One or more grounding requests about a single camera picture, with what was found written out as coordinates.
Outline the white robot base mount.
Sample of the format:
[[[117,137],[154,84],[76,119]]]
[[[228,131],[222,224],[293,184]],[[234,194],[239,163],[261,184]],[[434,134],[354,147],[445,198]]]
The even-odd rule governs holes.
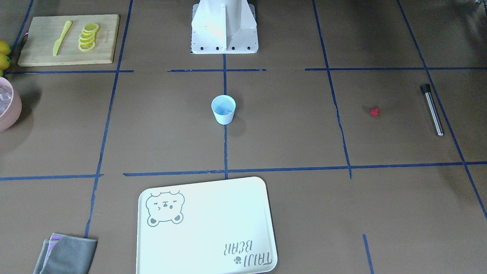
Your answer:
[[[200,0],[193,5],[192,54],[254,54],[259,50],[255,6],[247,0]]]

